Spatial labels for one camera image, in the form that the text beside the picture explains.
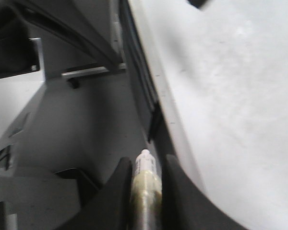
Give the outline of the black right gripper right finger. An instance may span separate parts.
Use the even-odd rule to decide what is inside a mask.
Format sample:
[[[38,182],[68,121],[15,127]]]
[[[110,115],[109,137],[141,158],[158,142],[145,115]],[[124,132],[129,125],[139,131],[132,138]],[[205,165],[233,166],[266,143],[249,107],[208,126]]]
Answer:
[[[190,180],[178,159],[166,156],[162,166],[164,230],[243,230],[217,208]]]

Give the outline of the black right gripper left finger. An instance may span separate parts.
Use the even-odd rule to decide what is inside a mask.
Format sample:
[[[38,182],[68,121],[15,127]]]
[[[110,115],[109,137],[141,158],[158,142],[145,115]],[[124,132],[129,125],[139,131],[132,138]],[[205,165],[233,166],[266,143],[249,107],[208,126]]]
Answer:
[[[102,189],[58,230],[125,230],[129,218],[132,162],[122,157]]]

